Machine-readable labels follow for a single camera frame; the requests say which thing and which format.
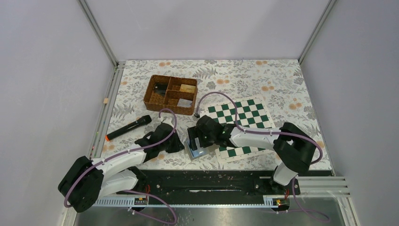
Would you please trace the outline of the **silver metal card holder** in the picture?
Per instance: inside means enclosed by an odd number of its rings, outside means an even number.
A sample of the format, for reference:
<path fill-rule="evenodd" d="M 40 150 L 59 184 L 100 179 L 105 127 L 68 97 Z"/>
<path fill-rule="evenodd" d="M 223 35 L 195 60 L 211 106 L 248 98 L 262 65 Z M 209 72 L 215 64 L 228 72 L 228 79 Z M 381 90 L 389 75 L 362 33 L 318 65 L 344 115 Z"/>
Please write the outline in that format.
<path fill-rule="evenodd" d="M 194 150 L 193 148 L 191 148 L 190 146 L 189 146 L 189 144 L 190 144 L 190 140 L 189 139 L 186 139 L 186 142 L 185 142 L 185 151 L 186 151 L 186 153 L 188 154 L 188 156 L 189 156 L 189 158 L 193 161 L 193 160 L 195 160 L 195 159 L 198 159 L 198 158 L 201 158 L 201 157 L 203 157 L 203 156 L 206 156 L 206 155 L 209 155 L 210 154 L 210 150 L 209 150 L 209 148 L 208 147 L 201 147 L 200 146 L 200 141 L 199 141 L 199 139 L 198 138 L 195 138 L 195 145 L 196 145 L 196 147 L 197 147 L 197 149 L 196 150 Z"/>

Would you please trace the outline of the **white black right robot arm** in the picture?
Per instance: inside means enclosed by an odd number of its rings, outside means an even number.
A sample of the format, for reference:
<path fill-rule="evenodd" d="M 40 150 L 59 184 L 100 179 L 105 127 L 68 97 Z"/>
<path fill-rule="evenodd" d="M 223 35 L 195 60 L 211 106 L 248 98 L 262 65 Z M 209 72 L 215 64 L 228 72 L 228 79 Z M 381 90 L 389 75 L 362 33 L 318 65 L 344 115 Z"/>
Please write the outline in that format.
<path fill-rule="evenodd" d="M 220 147 L 255 147 L 277 153 L 281 163 L 270 180 L 270 188 L 276 194 L 288 189 L 291 180 L 305 173 L 313 164 L 317 143 L 292 123 L 280 128 L 248 128 L 238 124 L 220 124 L 207 115 L 202 116 L 194 127 L 188 128 L 188 146 L 192 151 Z"/>

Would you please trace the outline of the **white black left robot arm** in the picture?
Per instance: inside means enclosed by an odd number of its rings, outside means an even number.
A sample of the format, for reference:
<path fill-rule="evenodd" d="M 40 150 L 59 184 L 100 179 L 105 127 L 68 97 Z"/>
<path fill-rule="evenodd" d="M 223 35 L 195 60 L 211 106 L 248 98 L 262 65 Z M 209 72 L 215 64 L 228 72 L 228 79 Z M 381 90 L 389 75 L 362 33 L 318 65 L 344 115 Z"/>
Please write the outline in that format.
<path fill-rule="evenodd" d="M 126 151 L 106 158 L 78 158 L 58 185 L 64 196 L 64 206 L 78 213 L 89 209 L 104 196 L 132 190 L 139 194 L 147 192 L 147 176 L 138 165 L 158 157 L 159 153 L 182 151 L 182 144 L 173 126 L 161 123 L 155 131 L 136 140 Z"/>

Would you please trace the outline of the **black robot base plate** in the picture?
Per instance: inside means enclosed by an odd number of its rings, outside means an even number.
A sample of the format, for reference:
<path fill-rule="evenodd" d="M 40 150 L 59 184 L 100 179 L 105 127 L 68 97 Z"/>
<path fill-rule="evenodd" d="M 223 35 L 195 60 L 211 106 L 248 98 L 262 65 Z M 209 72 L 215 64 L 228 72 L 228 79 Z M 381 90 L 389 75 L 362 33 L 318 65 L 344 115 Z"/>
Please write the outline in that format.
<path fill-rule="evenodd" d="M 149 170 L 142 169 L 133 190 L 163 199 L 169 205 L 257 205 L 264 196 L 300 194 L 297 180 L 281 186 L 271 170 Z"/>

